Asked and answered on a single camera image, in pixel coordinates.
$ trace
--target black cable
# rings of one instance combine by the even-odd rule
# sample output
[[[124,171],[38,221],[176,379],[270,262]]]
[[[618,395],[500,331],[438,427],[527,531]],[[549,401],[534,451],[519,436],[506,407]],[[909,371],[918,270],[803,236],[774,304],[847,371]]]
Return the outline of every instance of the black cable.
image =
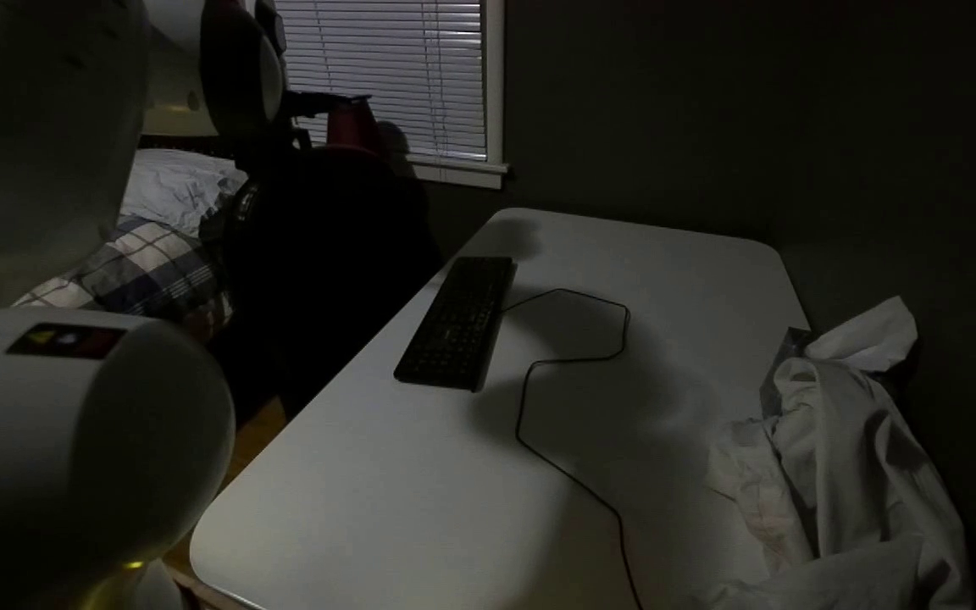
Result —
[[[521,297],[521,303],[510,303],[506,312],[516,312],[527,303],[540,303],[540,297],[549,297],[549,295],[577,295],[577,297],[586,297],[586,303],[601,303],[601,304],[610,304],[610,308],[619,308],[623,321],[619,321],[619,344],[610,349],[610,353],[594,353],[594,357],[566,357],[566,361],[532,361],[526,367],[526,376],[521,376],[521,395],[519,395],[519,414],[516,414],[516,442],[540,461],[545,461],[549,469],[556,469],[566,480],[574,480],[577,489],[583,489],[595,505],[603,505],[614,521],[618,521],[618,544],[619,544],[619,563],[623,563],[623,576],[628,576],[628,589],[631,589],[631,599],[636,610],[645,610],[645,599],[636,593],[636,584],[634,584],[634,568],[631,568],[631,554],[628,554],[628,526],[623,526],[623,512],[603,498],[594,485],[586,485],[578,474],[574,474],[570,469],[561,469],[558,461],[551,461],[549,453],[543,453],[532,442],[526,442],[526,414],[527,414],[527,383],[532,383],[532,374],[540,367],[577,367],[577,364],[610,364],[618,357],[628,353],[628,326],[631,326],[631,308],[619,304],[619,303],[610,303],[610,297],[601,297],[601,295],[589,295],[589,291],[574,291],[574,289],[551,289],[551,291],[540,291],[532,297]]]

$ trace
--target window blinds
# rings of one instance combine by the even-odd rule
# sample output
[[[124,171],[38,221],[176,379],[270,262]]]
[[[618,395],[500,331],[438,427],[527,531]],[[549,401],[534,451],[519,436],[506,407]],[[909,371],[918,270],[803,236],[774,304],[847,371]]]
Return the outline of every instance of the window blinds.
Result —
[[[488,162],[480,0],[277,0],[288,90],[369,96],[413,155]]]

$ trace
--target crumpled cloth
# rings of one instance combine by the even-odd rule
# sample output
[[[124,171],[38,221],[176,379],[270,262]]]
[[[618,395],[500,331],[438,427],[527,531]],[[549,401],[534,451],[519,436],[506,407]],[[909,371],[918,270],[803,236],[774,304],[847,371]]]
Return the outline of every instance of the crumpled cloth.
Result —
[[[780,411],[709,445],[769,580],[733,580],[715,610],[970,610],[963,518],[887,390],[847,364],[784,361]]]

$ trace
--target pillow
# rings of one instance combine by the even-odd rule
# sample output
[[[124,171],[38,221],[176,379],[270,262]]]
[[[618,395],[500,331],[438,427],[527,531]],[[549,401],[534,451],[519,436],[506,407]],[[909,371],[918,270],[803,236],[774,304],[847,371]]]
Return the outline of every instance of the pillow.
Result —
[[[233,158],[188,151],[140,151],[123,193],[123,217],[144,217],[187,236],[200,234],[200,221],[237,193],[248,172]]]
[[[227,321],[225,291],[196,240],[132,214],[77,270],[46,278],[13,304],[152,314],[200,338]]]

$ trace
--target white robot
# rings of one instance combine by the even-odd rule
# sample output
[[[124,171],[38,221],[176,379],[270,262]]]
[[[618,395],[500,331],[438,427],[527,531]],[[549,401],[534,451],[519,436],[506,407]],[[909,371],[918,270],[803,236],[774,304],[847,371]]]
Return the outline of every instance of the white robot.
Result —
[[[182,607],[160,556],[230,457],[221,367],[156,320],[9,303],[100,245],[156,96],[269,129],[274,32],[264,0],[0,0],[0,607]]]

